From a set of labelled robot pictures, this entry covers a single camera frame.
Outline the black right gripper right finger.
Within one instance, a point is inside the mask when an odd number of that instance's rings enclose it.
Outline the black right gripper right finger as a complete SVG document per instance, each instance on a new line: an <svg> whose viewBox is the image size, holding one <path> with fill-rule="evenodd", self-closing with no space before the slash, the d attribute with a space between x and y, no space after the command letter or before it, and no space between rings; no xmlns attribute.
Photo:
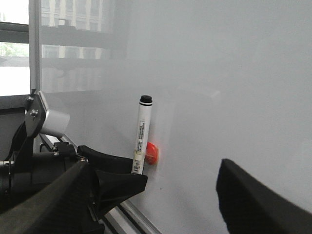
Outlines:
<svg viewBox="0 0 312 234"><path fill-rule="evenodd" d="M310 234L312 214L284 199L230 159L220 164L216 192L231 234Z"/></svg>

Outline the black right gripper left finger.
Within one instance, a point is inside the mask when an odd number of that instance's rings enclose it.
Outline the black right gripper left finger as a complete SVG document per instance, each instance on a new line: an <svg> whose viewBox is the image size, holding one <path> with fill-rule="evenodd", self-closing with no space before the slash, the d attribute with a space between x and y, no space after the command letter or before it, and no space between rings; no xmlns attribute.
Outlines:
<svg viewBox="0 0 312 234"><path fill-rule="evenodd" d="M80 234L90 184L53 182L0 216L2 234Z"/></svg>

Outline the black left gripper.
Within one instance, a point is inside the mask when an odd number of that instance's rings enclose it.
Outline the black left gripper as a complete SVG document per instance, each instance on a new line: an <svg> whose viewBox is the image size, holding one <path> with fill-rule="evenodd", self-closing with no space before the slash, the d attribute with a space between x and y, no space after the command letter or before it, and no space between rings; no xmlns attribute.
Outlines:
<svg viewBox="0 0 312 234"><path fill-rule="evenodd" d="M78 146L76 152L68 142L57 142L54 146L55 151L33 154L32 185L68 184L75 180L94 183L96 211L100 217L145 191L148 177L130 174L133 161L129 158L104 154L85 145ZM89 163L81 161L82 156Z"/></svg>

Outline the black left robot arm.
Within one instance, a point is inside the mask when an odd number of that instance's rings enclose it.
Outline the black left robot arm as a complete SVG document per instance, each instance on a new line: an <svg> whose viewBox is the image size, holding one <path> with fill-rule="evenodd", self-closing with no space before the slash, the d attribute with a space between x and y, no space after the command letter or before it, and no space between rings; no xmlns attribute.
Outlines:
<svg viewBox="0 0 312 234"><path fill-rule="evenodd" d="M39 192L80 159L91 167L91 201L100 215L145 190L148 178L131 173L130 159L85 145L75 149L68 142L55 143L55 151L35 154L33 143L38 133L22 123L13 136L7 158L0 163L0 194L10 199L5 210Z"/></svg>

